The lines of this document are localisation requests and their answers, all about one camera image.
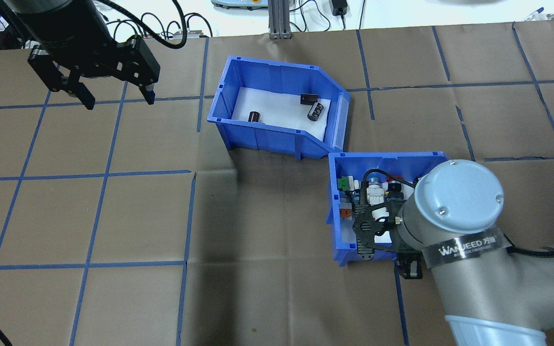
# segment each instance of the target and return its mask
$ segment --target blue plastic bin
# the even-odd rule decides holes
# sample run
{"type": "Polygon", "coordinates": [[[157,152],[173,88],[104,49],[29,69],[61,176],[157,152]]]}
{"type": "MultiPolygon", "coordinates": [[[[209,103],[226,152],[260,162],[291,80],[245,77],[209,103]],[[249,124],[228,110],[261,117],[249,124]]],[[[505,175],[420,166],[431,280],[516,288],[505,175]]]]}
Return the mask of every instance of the blue plastic bin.
{"type": "MultiPolygon", "coordinates": [[[[330,169],[330,184],[328,186],[328,217],[326,223],[331,225],[330,237],[332,238],[332,258],[343,267],[349,261],[360,261],[356,252],[356,236],[351,228],[341,228],[339,215],[339,189],[337,179],[345,175],[352,175],[354,179],[361,180],[366,171],[372,168],[383,169],[395,175],[402,176],[407,181],[413,181],[421,175],[425,175],[438,164],[448,160],[441,151],[419,153],[331,153],[328,155],[330,169]],[[345,238],[351,241],[343,241],[344,232],[350,232],[345,238]]],[[[377,174],[381,182],[386,177],[377,174]]],[[[385,260],[394,258],[393,254],[376,250],[373,260],[385,260]]]]}
{"type": "Polygon", "coordinates": [[[350,94],[318,66],[228,57],[207,120],[215,123],[227,149],[244,147],[322,158],[343,151],[350,94]],[[306,131],[232,120],[241,87],[280,94],[318,94],[330,99],[324,141],[306,131]]]}

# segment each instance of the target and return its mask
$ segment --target capacitor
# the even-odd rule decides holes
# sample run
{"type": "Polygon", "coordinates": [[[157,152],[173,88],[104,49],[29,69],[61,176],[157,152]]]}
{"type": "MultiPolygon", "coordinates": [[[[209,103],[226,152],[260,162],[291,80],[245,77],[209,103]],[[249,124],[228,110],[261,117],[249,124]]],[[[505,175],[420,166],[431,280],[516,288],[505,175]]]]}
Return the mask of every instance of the capacitor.
{"type": "Polygon", "coordinates": [[[260,114],[259,112],[256,112],[256,111],[251,111],[249,112],[249,122],[250,123],[257,123],[258,120],[260,120],[260,114]]]}
{"type": "Polygon", "coordinates": [[[388,188],[386,189],[386,201],[402,201],[404,199],[404,194],[402,192],[403,186],[400,182],[388,178],[386,179],[386,182],[389,184],[388,188]]]}
{"type": "Polygon", "coordinates": [[[309,114],[307,114],[307,118],[311,121],[317,121],[317,119],[319,119],[320,113],[323,110],[324,110],[324,106],[321,103],[316,102],[312,106],[312,109],[309,110],[309,114]]]}

